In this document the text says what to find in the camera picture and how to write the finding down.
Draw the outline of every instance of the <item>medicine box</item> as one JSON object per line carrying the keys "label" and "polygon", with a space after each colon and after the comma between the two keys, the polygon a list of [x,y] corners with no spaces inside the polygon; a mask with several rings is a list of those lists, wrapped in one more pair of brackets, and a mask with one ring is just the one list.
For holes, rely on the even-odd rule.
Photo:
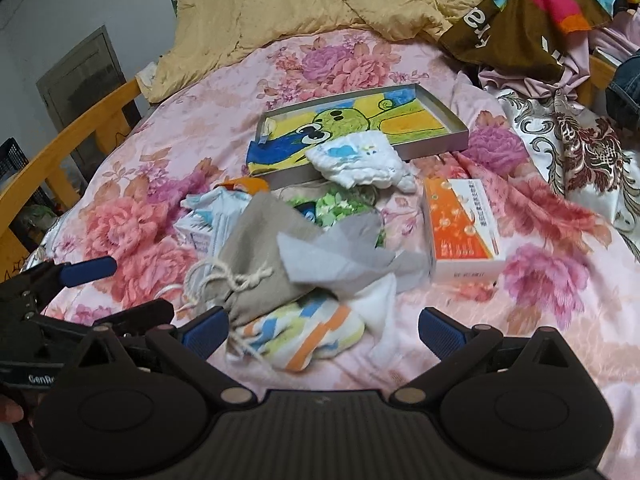
{"label": "medicine box", "polygon": [[505,254],[480,180],[424,180],[423,210],[432,283],[498,279]]}

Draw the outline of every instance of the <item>wooden bed frame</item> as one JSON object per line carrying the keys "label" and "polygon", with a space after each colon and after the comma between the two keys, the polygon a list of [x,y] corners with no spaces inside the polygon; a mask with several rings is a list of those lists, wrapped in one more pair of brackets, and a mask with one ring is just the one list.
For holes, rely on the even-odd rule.
{"label": "wooden bed frame", "polygon": [[[609,85],[616,70],[593,56],[590,65],[591,77],[578,88],[578,101],[587,107],[593,105],[596,91]],[[60,169],[60,163],[92,132],[95,132],[100,150],[111,153],[117,147],[116,139],[126,137],[131,131],[122,107],[139,94],[138,82],[133,79],[107,95],[62,130],[0,194],[0,271],[4,275],[1,281],[17,274],[28,256],[9,229],[20,209],[43,182],[64,209],[72,208],[80,197]]]}

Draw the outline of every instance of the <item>blue gripper pad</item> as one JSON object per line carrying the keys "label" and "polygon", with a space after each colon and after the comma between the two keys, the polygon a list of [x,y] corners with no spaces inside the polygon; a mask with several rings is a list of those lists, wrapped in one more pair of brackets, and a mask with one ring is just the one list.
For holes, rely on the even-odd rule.
{"label": "blue gripper pad", "polygon": [[62,286],[78,286],[113,276],[117,268],[116,260],[110,256],[103,256],[78,264],[65,265],[60,270],[58,281]]}
{"label": "blue gripper pad", "polygon": [[462,348],[471,339],[472,334],[466,326],[435,308],[425,308],[418,318],[420,341],[440,360]]}
{"label": "blue gripper pad", "polygon": [[201,359],[208,359],[229,334],[229,318],[215,306],[178,329],[181,342]]}

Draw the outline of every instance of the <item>colorful striped towel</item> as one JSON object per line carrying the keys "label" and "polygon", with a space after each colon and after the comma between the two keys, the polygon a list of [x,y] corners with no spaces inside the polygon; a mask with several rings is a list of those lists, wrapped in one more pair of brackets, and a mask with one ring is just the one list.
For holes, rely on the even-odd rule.
{"label": "colorful striped towel", "polygon": [[317,289],[238,327],[236,336],[274,368],[299,372],[311,359],[334,357],[356,344],[364,329],[360,316]]}

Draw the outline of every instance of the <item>door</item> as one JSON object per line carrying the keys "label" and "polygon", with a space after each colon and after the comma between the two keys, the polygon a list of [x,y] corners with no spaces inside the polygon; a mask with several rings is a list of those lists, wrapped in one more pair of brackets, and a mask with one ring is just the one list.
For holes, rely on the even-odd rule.
{"label": "door", "polygon": [[[104,26],[83,40],[37,82],[40,95],[58,131],[126,82]],[[140,120],[136,104],[122,109],[131,127]],[[94,134],[71,153],[89,181],[104,160]]]}

